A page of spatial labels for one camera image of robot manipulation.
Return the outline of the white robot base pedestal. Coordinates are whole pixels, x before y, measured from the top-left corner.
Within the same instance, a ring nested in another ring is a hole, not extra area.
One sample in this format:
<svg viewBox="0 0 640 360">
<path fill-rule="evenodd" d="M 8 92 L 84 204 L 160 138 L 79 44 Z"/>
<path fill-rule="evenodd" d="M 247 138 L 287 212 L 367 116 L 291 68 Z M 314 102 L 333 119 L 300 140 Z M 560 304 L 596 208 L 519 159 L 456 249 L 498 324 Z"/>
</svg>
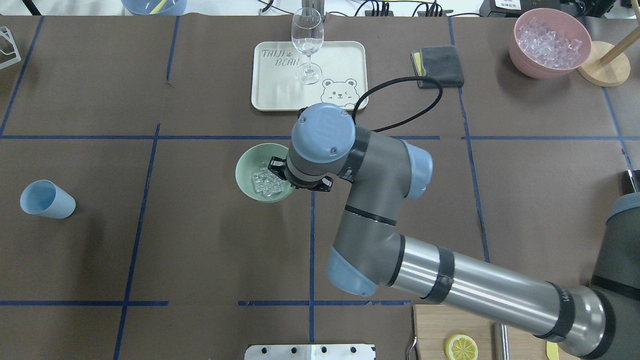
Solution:
<svg viewBox="0 0 640 360">
<path fill-rule="evenodd" d="M 245 360 L 375 360 L 372 344 L 256 344 L 247 348 Z"/>
</svg>

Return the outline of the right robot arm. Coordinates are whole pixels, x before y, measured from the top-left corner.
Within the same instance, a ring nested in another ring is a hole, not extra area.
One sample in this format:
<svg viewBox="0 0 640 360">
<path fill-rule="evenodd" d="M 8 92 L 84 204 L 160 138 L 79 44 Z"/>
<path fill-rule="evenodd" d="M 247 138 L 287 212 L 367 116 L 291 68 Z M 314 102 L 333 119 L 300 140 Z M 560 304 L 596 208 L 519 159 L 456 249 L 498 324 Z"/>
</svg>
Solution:
<svg viewBox="0 0 640 360">
<path fill-rule="evenodd" d="M 356 124 L 338 105 L 299 112 L 285 158 L 269 169 L 297 189 L 350 192 L 326 269 L 355 296 L 391 287 L 558 343 L 585 360 L 639 358 L 639 194 L 615 201 L 589 285 L 567 289 L 397 231 L 403 201 L 425 193 L 430 153 Z"/>
</svg>

